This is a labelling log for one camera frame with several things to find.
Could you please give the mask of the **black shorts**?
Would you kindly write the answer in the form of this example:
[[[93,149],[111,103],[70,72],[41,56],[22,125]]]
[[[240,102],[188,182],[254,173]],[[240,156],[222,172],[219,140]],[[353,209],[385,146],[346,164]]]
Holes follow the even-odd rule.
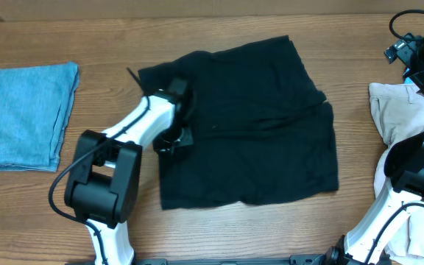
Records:
[[[142,88],[187,80],[193,144],[155,145],[164,210],[293,202],[339,187],[333,109],[287,36],[195,51],[139,71]]]

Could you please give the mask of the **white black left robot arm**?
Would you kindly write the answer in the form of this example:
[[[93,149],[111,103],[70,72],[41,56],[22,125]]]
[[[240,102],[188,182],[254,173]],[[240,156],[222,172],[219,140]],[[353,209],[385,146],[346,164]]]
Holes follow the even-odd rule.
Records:
[[[79,137],[73,162],[64,171],[64,201],[90,233],[95,264],[134,264],[127,219],[138,194],[142,152],[153,145],[170,155],[192,145],[186,119],[193,101],[187,81],[176,77],[167,88],[145,96],[115,126],[86,130]]]

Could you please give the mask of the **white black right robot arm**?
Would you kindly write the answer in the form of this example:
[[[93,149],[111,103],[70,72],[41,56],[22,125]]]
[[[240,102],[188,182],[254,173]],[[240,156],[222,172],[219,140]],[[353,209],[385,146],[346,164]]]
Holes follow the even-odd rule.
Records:
[[[385,52],[390,63],[400,60],[424,96],[424,37],[397,35]],[[384,164],[386,180],[364,218],[321,255],[292,255],[290,264],[389,264],[383,249],[398,228],[424,208],[424,126],[422,131],[396,143]]]

